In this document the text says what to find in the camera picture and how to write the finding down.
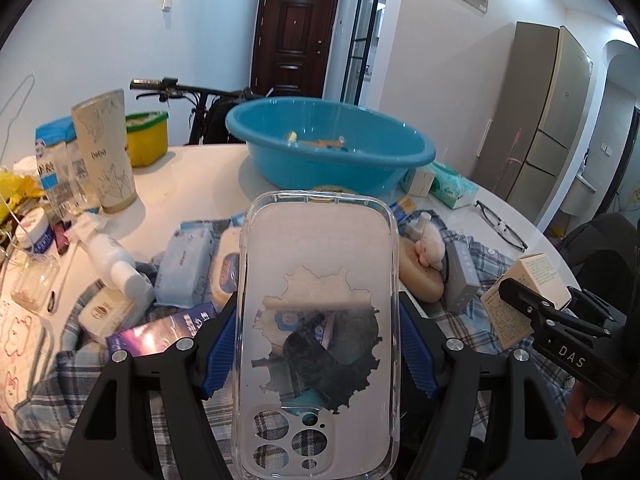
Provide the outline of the right hand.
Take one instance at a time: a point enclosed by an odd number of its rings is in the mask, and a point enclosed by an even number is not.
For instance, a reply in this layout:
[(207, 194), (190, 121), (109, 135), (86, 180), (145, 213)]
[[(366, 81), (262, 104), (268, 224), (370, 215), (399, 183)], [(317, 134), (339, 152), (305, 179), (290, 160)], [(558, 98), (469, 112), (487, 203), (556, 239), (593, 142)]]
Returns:
[(591, 454), (588, 462), (595, 464), (618, 455), (636, 428), (639, 415), (626, 405), (615, 408), (610, 400), (593, 396), (581, 382), (576, 382), (564, 413), (564, 424), (572, 438), (580, 438), (585, 431), (585, 421), (603, 422), (611, 432)]

